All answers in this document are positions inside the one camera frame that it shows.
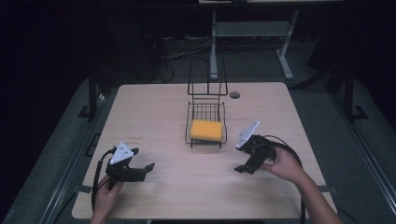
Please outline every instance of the white tag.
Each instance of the white tag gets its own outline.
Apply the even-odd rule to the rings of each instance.
[[[236,148],[240,148],[243,146],[250,136],[254,133],[257,126],[259,126],[260,122],[258,120],[254,121],[254,123],[250,124],[246,129],[238,132],[238,143],[236,144]]]
[[[125,161],[126,159],[131,158],[133,155],[134,153],[131,151],[131,149],[128,148],[124,142],[120,142],[120,145],[117,147],[116,152],[110,160],[110,164]]]

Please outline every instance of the wire basket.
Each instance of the wire basket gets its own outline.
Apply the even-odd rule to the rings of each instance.
[[[218,79],[210,78],[209,73],[204,74],[205,82],[201,82],[199,86],[194,85],[196,78],[193,73],[192,61],[190,64],[190,76],[187,94],[191,96],[187,109],[187,124],[185,140],[187,144],[193,145],[219,145],[227,142],[227,126],[225,123],[225,106],[224,102],[220,102],[220,96],[228,95],[227,77],[225,71],[223,75],[219,75]],[[210,141],[202,139],[194,139],[189,135],[192,121],[195,119],[206,121],[221,122],[221,141]]]

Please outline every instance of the light wood table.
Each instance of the light wood table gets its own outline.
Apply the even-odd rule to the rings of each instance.
[[[143,168],[152,162],[156,165],[144,182],[124,184],[111,217],[298,218],[300,194],[290,182],[265,171],[249,175],[233,169],[249,157],[235,149],[237,132],[259,120],[255,134],[271,134],[286,141],[316,183],[326,185],[287,87],[283,83],[229,83],[229,91],[238,91],[241,97],[220,98],[225,104],[227,142],[221,148],[190,148],[185,143],[191,100],[187,84],[120,87],[83,185],[92,186],[97,161],[124,141],[130,148],[140,148],[130,167]],[[105,169],[104,163],[101,178]],[[330,193],[323,194],[334,208]],[[81,192],[73,216],[91,215],[91,194]]]

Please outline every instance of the floor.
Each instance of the floor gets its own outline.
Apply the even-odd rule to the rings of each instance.
[[[224,59],[224,64],[220,63],[220,67],[225,68],[228,81],[284,82],[292,87],[318,72],[306,65],[316,42],[294,40],[287,53],[294,79],[286,80],[275,53],[281,41],[249,39],[231,44],[223,42],[219,57]],[[165,46],[167,55],[172,56],[202,46],[203,43],[204,39],[191,41],[170,38]],[[186,54],[176,60],[169,58],[167,65],[160,67],[161,73],[151,83],[187,83],[191,60],[197,64],[194,68],[204,73],[207,68],[207,50]],[[343,89],[328,93],[325,87],[329,78],[325,77],[303,90],[292,90],[290,95],[331,189],[338,215],[345,223],[396,223],[395,211],[389,202],[391,199],[385,193],[387,183],[390,189],[396,184],[396,174],[393,172],[396,168],[393,162],[396,158],[396,132],[357,80],[354,105],[361,106],[368,119],[349,122],[342,112]],[[94,142],[106,123],[120,84],[127,83],[118,82],[99,97],[98,113],[92,121],[88,121],[87,118],[78,117],[81,108],[89,104],[88,80],[81,83],[3,223],[89,223],[89,220],[74,219],[71,210],[91,162],[89,154],[94,151]],[[373,159],[370,160],[367,154],[371,154]],[[382,178],[378,178],[377,165],[383,171]]]

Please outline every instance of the yellow sponge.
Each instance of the yellow sponge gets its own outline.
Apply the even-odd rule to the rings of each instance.
[[[221,122],[193,119],[190,138],[221,142]]]

